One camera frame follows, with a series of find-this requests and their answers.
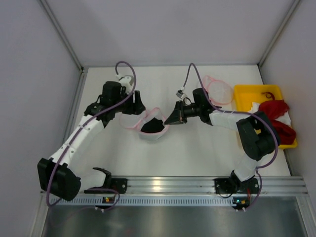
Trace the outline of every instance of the robotic arm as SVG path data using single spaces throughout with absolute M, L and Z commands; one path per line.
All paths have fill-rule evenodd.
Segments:
M 184 124 L 190 117 L 200 117 L 201 121 L 212 126 L 221 126 L 238 131 L 242 147 L 245 151 L 240 163 L 227 179 L 216 179 L 217 194 L 247 193 L 251 188 L 252 193 L 258 192 L 258 182 L 254 179 L 258 161 L 266 154 L 275 150 L 275 143 L 271 133 L 256 118 L 244 114 L 227 114 L 216 111 L 210 105 L 202 88 L 193 91 L 194 103 L 185 104 L 177 101 L 175 108 L 164 124 Z M 256 116 L 266 122 L 274 132 L 278 144 L 280 138 L 273 128 L 268 117 L 261 111 Z
M 79 125 L 70 135 L 61 148 L 49 159 L 42 158 L 38 162 L 39 182 L 41 189 L 47 191 L 48 181 L 52 171 L 61 157 L 64 158 L 59 163 L 55 172 L 50 192 L 62 199 L 71 201 L 78 192 L 92 187 L 109 188 L 111 173 L 102 169 L 94 168 L 84 177 L 78 177 L 73 172 L 73 167 L 81 159 L 85 149 L 89 146 L 93 138 L 101 132 L 108 123 L 114 119 L 115 114 L 122 112 L 127 115 L 139 115 L 145 110 L 139 91 L 134 91 L 133 95 L 121 105 L 98 115 L 99 112 L 109 108 L 123 99 L 131 92 L 134 85 L 133 76 L 119 77 L 117 81 L 107 81 L 103 85 L 102 94 L 96 102 L 90 104 L 82 116 Z

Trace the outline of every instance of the white table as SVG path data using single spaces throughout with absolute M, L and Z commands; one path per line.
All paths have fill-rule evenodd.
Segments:
M 183 85 L 187 66 L 135 67 L 137 90 L 148 109 L 160 107 L 167 117 L 178 100 L 175 93 Z M 230 86 L 235 84 L 262 84 L 257 66 L 199 66 L 201 76 L 211 75 Z M 130 75 L 128 68 L 119 68 L 122 75 Z M 115 80 L 114 68 L 89 68 L 76 124 L 86 107 L 102 93 L 107 80 Z M 192 69 L 185 92 L 190 98 L 198 85 Z M 224 107 L 234 109 L 235 104 Z M 105 168 L 113 175 L 148 176 L 223 176 L 230 175 L 239 162 L 243 149 L 237 133 L 225 128 L 189 118 L 184 125 L 172 125 L 168 132 L 154 143 L 140 140 L 136 131 L 120 126 L 118 118 L 111 121 L 86 150 L 77 172 L 92 167 Z M 267 163 L 272 154 L 262 159 Z M 260 170 L 265 176 L 288 176 L 284 152 L 279 150 L 275 162 Z

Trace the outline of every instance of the red fabric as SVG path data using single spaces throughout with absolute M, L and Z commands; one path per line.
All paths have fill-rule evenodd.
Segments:
M 275 119 L 284 115 L 289 109 L 289 106 L 284 100 L 265 101 L 259 106 L 259 110 L 263 111 L 271 120 L 272 126 L 280 136 L 281 144 L 283 145 L 293 144 L 296 138 L 296 132 L 291 127 Z

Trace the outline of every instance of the gray wall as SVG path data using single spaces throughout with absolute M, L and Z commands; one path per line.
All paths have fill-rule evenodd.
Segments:
M 88 66 L 256 64 L 292 0 L 47 0 Z
M 1 1 L 0 22 L 0 236 L 22 237 L 39 204 L 37 162 L 62 142 L 79 72 L 37 1 Z
M 298 148 L 289 150 L 295 173 L 303 175 L 316 209 L 316 1 L 304 0 L 262 68 L 289 104 Z

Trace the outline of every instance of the white surface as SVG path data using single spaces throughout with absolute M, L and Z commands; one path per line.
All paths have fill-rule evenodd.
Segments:
M 295 173 L 304 177 L 316 209 L 315 101 L 316 101 L 316 1 L 305 0 L 266 60 L 262 73 L 278 84 L 290 106 L 298 147 L 289 150 Z
M 256 64 L 292 0 L 48 0 L 81 63 Z
M 201 66 L 200 74 L 211 74 L 231 86 L 238 83 L 261 84 L 257 66 Z M 137 86 L 148 109 L 160 107 L 165 116 L 173 111 L 178 100 L 175 93 L 183 85 L 187 67 L 136 67 Z M 123 75 L 131 72 L 119 68 Z M 88 71 L 77 123 L 86 107 L 94 102 L 106 80 L 114 80 L 114 68 L 90 68 Z M 192 98 L 197 76 L 191 71 L 186 93 Z M 189 118 L 187 124 L 171 125 L 159 140 L 149 143 L 138 138 L 136 131 L 120 127 L 117 117 L 92 141 L 78 171 L 98 166 L 113 175 L 230 175 L 242 158 L 243 150 L 237 133 Z M 273 165 L 260 171 L 262 175 L 289 175 L 284 153 Z
M 1 1 L 0 22 L 0 236 L 25 237 L 37 163 L 62 143 L 79 72 L 37 1 Z

